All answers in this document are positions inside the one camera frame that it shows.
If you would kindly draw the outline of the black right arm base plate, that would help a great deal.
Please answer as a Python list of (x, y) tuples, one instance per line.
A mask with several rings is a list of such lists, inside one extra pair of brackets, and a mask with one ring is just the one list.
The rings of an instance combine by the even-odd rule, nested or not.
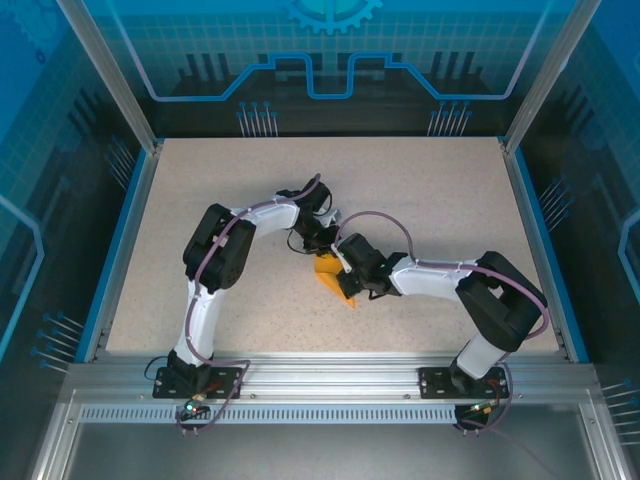
[(506, 399), (509, 386), (503, 368), (492, 367), (480, 379), (449, 367), (418, 369), (418, 387), (424, 400)]

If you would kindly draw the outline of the orange paper sheet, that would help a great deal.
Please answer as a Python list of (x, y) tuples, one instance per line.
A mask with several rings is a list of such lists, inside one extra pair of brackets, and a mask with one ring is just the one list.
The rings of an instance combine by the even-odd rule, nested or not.
[(328, 253), (315, 255), (313, 266), (315, 276), (322, 284), (351, 308), (356, 307), (355, 300), (349, 299), (339, 285), (337, 276), (343, 271), (343, 266), (334, 255)]

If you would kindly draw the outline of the aluminium cross beam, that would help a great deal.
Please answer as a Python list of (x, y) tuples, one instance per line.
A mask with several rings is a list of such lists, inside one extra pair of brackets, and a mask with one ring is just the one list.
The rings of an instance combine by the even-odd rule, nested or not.
[[(251, 362), (243, 403), (415, 403), (417, 371), (446, 367), (451, 352), (242, 353)], [(103, 354), (71, 365), (62, 389), (76, 390), (78, 402), (127, 403), (151, 399), (149, 355)], [(513, 399), (518, 404), (578, 404), (601, 398), (595, 368), (570, 363), (549, 352), (509, 358)]]

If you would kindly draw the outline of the aluminium frame post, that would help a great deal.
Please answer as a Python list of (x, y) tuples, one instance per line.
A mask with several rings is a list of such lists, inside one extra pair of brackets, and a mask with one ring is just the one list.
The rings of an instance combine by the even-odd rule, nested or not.
[(557, 79), (590, 24), (602, 0), (576, 0), (531, 88), (518, 109), (504, 140), (502, 153), (514, 156)]
[(82, 0), (56, 0), (141, 147), (154, 154), (158, 140), (116, 59)]

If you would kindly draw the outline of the aluminium table side rail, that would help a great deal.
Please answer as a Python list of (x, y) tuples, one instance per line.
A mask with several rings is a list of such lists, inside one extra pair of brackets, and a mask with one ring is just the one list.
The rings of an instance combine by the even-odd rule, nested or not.
[(534, 204), (529, 195), (525, 176), (514, 153), (507, 149), (503, 138), (499, 137), (499, 146), (504, 158), (511, 187), (522, 220), (523, 228), (531, 251), (533, 263), (540, 282), (540, 290), (547, 299), (550, 317), (549, 327), (553, 331), (561, 357), (567, 362), (575, 363), (577, 357), (574, 351), (571, 334), (566, 323), (564, 305), (559, 296), (551, 264), (546, 256), (543, 237), (534, 211)]
[(138, 157), (87, 314), (75, 363), (94, 360), (103, 329), (115, 317), (160, 152), (150, 154), (142, 150)]

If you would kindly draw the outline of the aluminium lower frame rail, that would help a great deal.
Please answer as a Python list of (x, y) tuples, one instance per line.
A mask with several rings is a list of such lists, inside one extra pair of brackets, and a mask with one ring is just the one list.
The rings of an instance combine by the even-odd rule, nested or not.
[(81, 411), (75, 397), (75, 389), (60, 394), (29, 480), (63, 480)]
[(633, 480), (608, 408), (597, 397), (579, 404), (589, 450), (599, 480)]

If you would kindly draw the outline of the grey metal bottom sheet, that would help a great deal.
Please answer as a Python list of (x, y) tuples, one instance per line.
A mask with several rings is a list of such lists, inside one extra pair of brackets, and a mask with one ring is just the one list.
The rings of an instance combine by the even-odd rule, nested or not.
[(426, 425), (84, 425), (65, 480), (596, 480), (582, 434), (512, 417), (467, 435)]

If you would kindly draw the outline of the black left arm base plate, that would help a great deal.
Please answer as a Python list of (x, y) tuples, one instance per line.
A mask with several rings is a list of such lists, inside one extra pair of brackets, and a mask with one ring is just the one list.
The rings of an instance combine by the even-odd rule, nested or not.
[(211, 367), (191, 374), (178, 373), (163, 367), (157, 371), (152, 396), (157, 399), (188, 399), (202, 396), (204, 399), (224, 399), (240, 378), (238, 367)]

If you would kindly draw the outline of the blue printed gear panel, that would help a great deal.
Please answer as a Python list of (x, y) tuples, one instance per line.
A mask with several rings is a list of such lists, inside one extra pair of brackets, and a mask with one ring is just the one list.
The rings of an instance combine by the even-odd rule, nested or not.
[(84, 0), (159, 137), (504, 134), (576, 0)]

